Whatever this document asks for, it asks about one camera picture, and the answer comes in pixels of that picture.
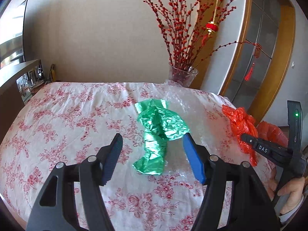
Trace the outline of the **right hand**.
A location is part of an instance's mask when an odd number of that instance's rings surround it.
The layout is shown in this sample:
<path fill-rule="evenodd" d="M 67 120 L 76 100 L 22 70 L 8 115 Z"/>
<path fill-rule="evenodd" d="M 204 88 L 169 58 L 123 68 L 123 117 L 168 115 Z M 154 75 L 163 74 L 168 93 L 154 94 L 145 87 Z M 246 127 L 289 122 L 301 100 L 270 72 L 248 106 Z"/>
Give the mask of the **right hand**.
<path fill-rule="evenodd" d="M 277 181 L 271 178 L 268 181 L 267 193 L 271 200 L 274 199 L 275 191 L 278 186 Z M 282 207 L 280 214 L 287 214 L 292 211 L 301 201 L 302 193 L 305 186 L 305 178 L 293 178 L 285 184 L 277 193 L 278 196 L 289 195 L 285 205 Z"/>

